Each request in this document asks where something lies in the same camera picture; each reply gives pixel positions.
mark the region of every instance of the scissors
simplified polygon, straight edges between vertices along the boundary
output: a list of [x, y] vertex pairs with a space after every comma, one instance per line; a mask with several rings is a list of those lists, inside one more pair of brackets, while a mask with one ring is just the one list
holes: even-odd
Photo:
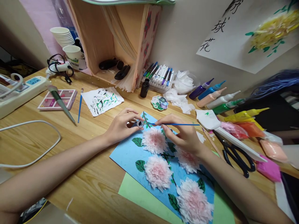
[[[231, 166], [232, 164], [230, 163], [230, 160], [228, 158], [228, 155], [236, 162], [236, 164], [242, 169], [243, 171], [243, 175], [244, 177], [248, 178], [249, 177], [249, 172], [254, 172], [255, 171], [255, 165], [253, 163], [252, 158], [246, 153], [244, 152], [244, 150], [240, 149], [239, 147], [235, 146], [234, 144], [229, 144], [226, 140], [224, 140], [220, 134], [218, 134], [216, 131], [213, 131], [214, 134], [216, 135], [216, 137], [219, 139], [219, 141], [221, 142], [221, 144], [223, 145], [224, 150], [222, 150], [223, 152], [223, 156], [225, 161]], [[242, 160], [242, 158], [240, 157], [240, 155], [237, 153], [237, 151], [239, 151], [240, 153], [242, 153], [245, 158], [247, 159], [247, 161], [250, 164], [250, 167], [247, 166], [247, 164]]]

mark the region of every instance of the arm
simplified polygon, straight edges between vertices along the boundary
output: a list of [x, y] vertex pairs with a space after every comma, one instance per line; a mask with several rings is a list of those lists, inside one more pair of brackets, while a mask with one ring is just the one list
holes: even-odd
[[171, 114], [155, 124], [162, 124], [165, 135], [173, 143], [181, 149], [196, 155], [201, 160], [204, 167], [247, 218], [265, 224], [292, 223], [286, 214], [251, 181], [244, 178], [238, 171], [202, 144], [193, 126], [176, 126], [180, 133], [175, 135], [163, 123], [183, 124], [186, 122]]
[[0, 223], [16, 223], [21, 212], [47, 195], [80, 166], [103, 149], [140, 130], [139, 127], [127, 127], [127, 122], [132, 119], [144, 120], [137, 114], [133, 109], [124, 109], [103, 135], [37, 163], [1, 184]]

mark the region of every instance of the marker holder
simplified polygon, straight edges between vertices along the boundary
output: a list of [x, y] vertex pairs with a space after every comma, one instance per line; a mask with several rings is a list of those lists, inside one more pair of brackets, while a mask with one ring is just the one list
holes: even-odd
[[[161, 83], [159, 81], [154, 80], [154, 77], [152, 77], [149, 80], [149, 84], [150, 84], [149, 89], [152, 91], [158, 92], [158, 93], [162, 93], [162, 94], [166, 93], [168, 90], [170, 90], [172, 88], [172, 84], [173, 84], [173, 81], [174, 81], [176, 75], [177, 75], [177, 73], [175, 72], [173, 74], [172, 79], [169, 81], [169, 86], [166, 86], [166, 82], [164, 83], [164, 85], [161, 85]], [[141, 84], [144, 82], [145, 79], [146, 79], [146, 77], [142, 77]]]

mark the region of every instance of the white cable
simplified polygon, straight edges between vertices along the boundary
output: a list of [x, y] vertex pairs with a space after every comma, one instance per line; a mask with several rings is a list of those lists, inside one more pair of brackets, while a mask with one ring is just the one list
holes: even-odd
[[19, 88], [22, 84], [23, 84], [23, 77], [21, 75], [19, 75], [18, 73], [12, 73], [11, 77], [13, 78], [14, 76], [18, 76], [20, 78], [19, 83], [16, 84], [13, 88], [11, 88], [9, 91], [7, 91], [6, 93], [0, 95], [0, 98], [4, 98], [6, 97], [8, 94], [11, 94], [13, 91], [15, 91], [17, 88]]
[[15, 127], [18, 127], [18, 126], [21, 126], [21, 125], [24, 125], [24, 124], [30, 124], [30, 123], [34, 123], [34, 122], [42, 122], [42, 123], [45, 123], [45, 124], [48, 124], [50, 125], [52, 128], [54, 128], [54, 130], [58, 133], [58, 140], [54, 143], [54, 145], [52, 145], [44, 154], [42, 154], [40, 157], [38, 157], [36, 160], [34, 160], [33, 162], [31, 163], [28, 163], [28, 164], [25, 164], [25, 165], [19, 165], [19, 166], [16, 166], [16, 165], [6, 165], [6, 164], [0, 164], [0, 168], [1, 167], [7, 167], [7, 168], [25, 168], [27, 166], [30, 166], [34, 163], [36, 163], [37, 161], [39, 161], [45, 154], [47, 154], [52, 148], [54, 148], [58, 142], [61, 140], [61, 134], [60, 132], [57, 130], [57, 128], [55, 126], [53, 126], [52, 124], [46, 122], [46, 121], [43, 121], [43, 120], [34, 120], [34, 121], [27, 121], [27, 122], [24, 122], [24, 123], [20, 123], [20, 124], [15, 124], [15, 125], [12, 125], [12, 126], [9, 126], [9, 127], [6, 127], [6, 128], [2, 128], [0, 129], [0, 132], [1, 131], [5, 131], [5, 130], [8, 130], [8, 129], [11, 129], [11, 128], [15, 128]]

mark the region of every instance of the eyeshadow palette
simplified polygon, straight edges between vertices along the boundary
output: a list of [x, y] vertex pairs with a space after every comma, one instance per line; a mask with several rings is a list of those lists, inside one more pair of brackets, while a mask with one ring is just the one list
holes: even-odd
[[[75, 101], [77, 90], [58, 90], [66, 108], [70, 110]], [[62, 110], [50, 92], [47, 93], [43, 101], [38, 106], [39, 110]]]

